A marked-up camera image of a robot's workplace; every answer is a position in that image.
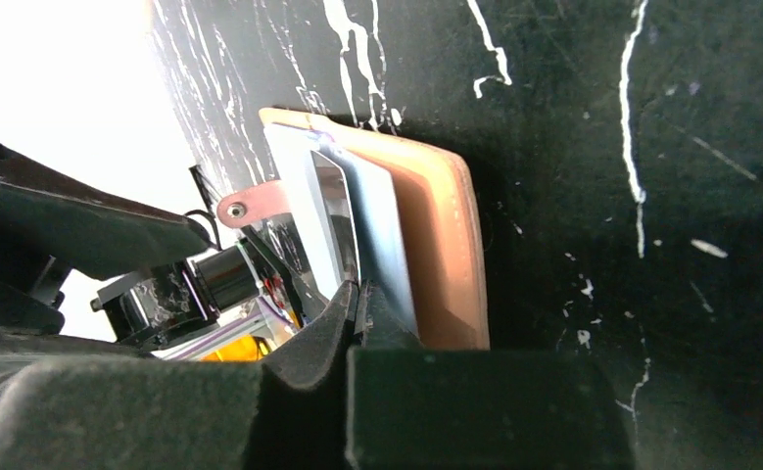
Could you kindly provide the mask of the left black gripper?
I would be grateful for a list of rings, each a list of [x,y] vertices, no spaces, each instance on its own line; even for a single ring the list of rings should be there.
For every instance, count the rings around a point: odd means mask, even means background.
[[[0,144],[0,353],[70,350],[58,311],[69,266],[109,279],[209,245],[185,215],[100,191]]]

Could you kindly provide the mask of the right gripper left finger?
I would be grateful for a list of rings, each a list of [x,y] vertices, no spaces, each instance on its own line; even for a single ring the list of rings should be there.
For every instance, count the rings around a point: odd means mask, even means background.
[[[44,357],[0,387],[0,469],[341,469],[358,286],[254,362]]]

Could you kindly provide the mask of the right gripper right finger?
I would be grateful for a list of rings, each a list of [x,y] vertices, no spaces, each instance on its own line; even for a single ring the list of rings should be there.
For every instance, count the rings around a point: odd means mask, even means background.
[[[353,469],[632,469],[613,390],[592,361],[556,352],[436,351],[363,287],[346,356]]]

